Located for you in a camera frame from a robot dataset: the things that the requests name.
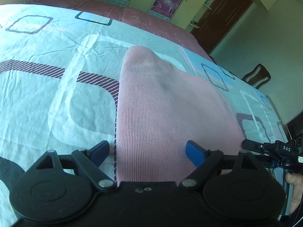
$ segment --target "brown wooden door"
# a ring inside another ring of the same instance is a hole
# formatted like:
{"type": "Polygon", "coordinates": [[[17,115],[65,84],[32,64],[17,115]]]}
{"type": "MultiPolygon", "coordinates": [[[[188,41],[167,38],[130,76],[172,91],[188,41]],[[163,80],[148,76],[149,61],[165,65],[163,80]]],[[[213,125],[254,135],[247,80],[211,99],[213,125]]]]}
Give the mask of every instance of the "brown wooden door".
{"type": "Polygon", "coordinates": [[[192,30],[200,46],[209,54],[252,4],[251,0],[214,0],[192,30]]]}

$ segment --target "wall shelf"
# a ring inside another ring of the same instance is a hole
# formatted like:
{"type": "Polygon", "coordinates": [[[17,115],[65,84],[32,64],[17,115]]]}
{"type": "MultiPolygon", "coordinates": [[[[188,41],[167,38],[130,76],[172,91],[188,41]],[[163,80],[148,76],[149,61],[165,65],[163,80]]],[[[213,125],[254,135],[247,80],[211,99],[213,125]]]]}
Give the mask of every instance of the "wall shelf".
{"type": "Polygon", "coordinates": [[[189,25],[190,25],[190,26],[192,26],[192,27],[194,27],[194,28],[198,28],[198,29],[200,28],[198,25],[193,24],[192,22],[191,22],[191,23],[189,23],[189,25]]]}
{"type": "Polygon", "coordinates": [[[210,10],[212,10],[212,8],[210,6],[208,6],[206,3],[204,3],[203,5],[207,6],[210,10]]]}

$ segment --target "green wall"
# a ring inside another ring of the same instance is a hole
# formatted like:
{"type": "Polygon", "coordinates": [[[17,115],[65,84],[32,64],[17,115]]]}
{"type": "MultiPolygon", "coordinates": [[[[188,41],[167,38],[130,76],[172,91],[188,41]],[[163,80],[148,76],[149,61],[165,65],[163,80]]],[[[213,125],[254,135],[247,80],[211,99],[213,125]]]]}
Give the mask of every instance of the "green wall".
{"type": "Polygon", "coordinates": [[[261,63],[272,79],[259,90],[272,99],[284,123],[303,111],[303,4],[278,0],[269,12],[254,6],[211,56],[239,78],[261,63]]]}

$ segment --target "folded pink fabric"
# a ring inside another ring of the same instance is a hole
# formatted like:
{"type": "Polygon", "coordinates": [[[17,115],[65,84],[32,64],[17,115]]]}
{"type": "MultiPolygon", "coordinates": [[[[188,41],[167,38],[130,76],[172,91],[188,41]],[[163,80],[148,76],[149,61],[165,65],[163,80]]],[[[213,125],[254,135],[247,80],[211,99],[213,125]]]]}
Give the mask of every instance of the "folded pink fabric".
{"type": "Polygon", "coordinates": [[[175,181],[195,166],[193,140],[236,155],[244,137],[227,100],[208,81],[189,75],[151,50],[133,46],[120,74],[117,181],[175,181]]]}

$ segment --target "patterned bed sheet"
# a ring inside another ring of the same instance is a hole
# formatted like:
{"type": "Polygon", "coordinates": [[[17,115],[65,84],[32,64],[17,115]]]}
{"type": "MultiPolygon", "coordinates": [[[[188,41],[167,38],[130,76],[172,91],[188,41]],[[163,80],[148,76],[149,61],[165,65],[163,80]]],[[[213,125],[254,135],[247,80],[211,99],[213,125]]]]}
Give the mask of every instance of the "patterned bed sheet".
{"type": "Polygon", "coordinates": [[[9,191],[47,150],[110,143],[100,169],[116,178],[116,110],[125,52],[142,45],[212,83],[246,138],[286,141],[264,94],[162,37],[99,15],[41,5],[0,6],[0,227],[16,221],[9,191]]]}

